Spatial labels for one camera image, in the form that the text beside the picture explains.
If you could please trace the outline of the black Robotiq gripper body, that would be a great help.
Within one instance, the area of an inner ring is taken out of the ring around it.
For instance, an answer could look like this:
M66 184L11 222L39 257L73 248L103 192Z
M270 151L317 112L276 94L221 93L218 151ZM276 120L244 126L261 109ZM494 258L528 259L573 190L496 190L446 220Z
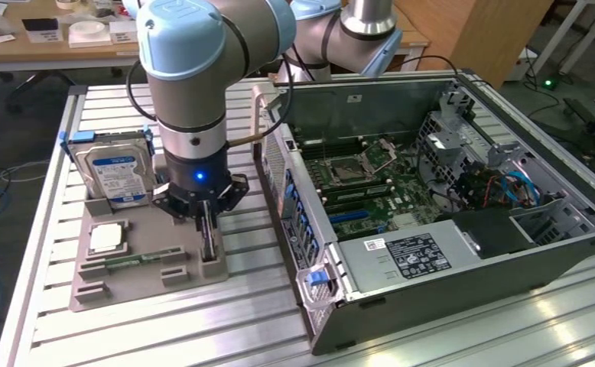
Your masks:
M226 151L217 151L206 158L182 158L165 151L170 193L189 202L194 216L201 211L198 203L210 202L210 209L221 213L218 195L230 184Z

